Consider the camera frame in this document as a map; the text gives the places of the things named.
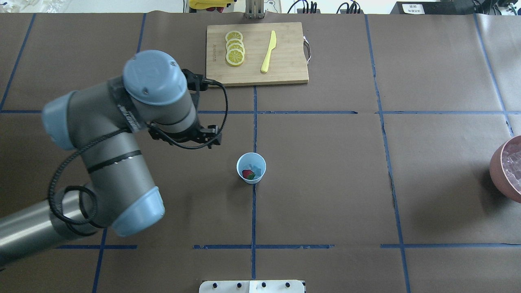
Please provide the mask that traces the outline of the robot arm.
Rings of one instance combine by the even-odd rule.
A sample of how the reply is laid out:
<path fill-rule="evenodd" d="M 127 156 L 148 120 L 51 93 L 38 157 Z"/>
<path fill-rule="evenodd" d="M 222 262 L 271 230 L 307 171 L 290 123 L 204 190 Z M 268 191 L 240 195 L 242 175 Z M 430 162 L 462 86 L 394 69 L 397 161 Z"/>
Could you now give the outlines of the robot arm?
<path fill-rule="evenodd" d="M 1 268 L 22 258 L 95 235 L 111 227 L 128 237 L 165 213 L 164 203 L 134 134 L 188 149 L 220 145 L 223 126 L 203 127 L 199 94 L 215 80 L 181 69 L 165 52 L 129 59 L 119 77 L 72 91 L 42 111 L 52 141 L 71 154 L 55 171 L 47 197 L 1 219 Z"/>

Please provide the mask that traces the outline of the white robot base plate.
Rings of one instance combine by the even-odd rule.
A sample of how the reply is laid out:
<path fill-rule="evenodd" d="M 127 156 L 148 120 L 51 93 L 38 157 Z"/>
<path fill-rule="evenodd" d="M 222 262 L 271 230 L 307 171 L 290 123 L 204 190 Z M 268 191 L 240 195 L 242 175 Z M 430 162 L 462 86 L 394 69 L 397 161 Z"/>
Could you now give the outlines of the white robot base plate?
<path fill-rule="evenodd" d="M 301 280 L 207 280 L 199 293 L 305 293 Z"/>

